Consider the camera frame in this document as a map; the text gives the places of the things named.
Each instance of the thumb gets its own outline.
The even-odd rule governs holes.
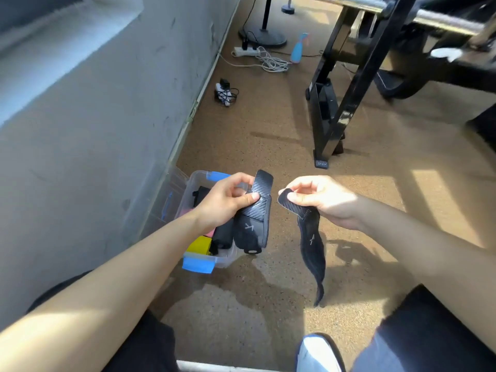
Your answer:
[[[234,197],[234,204],[238,209],[243,209],[246,206],[254,204],[260,199],[260,194],[258,193],[247,193],[239,197]]]
[[[296,205],[300,206],[319,206],[319,196],[316,193],[304,194],[304,193],[288,193],[288,200]]]

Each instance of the gray wall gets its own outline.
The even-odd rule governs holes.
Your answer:
[[[169,158],[237,1],[143,0],[136,20],[3,124],[0,329],[126,248],[127,213]]]

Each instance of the forearm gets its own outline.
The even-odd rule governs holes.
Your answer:
[[[360,197],[362,231],[496,351],[496,256],[383,203]]]
[[[204,231],[190,212],[11,325],[0,334],[2,371],[101,371]]]

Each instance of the person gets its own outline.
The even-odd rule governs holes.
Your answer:
[[[64,282],[0,333],[2,371],[176,371],[174,335],[147,310],[197,237],[255,203],[238,173],[217,182],[193,211],[95,270]],[[424,285],[377,329],[355,371],[494,370],[496,257],[328,176],[304,176],[288,199],[376,240]],[[296,370],[344,372],[329,336],[302,340]]]

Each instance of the coiled white cable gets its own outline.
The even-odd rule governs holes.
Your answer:
[[[229,65],[237,66],[239,68],[249,68],[251,66],[260,66],[263,70],[269,73],[282,73],[287,72],[291,62],[282,60],[279,57],[272,57],[270,53],[264,47],[257,48],[257,54],[255,57],[262,62],[262,64],[252,64],[252,65],[237,65],[227,61],[221,54],[222,60],[227,62]],[[233,57],[238,57],[235,55],[234,51],[231,52]]]

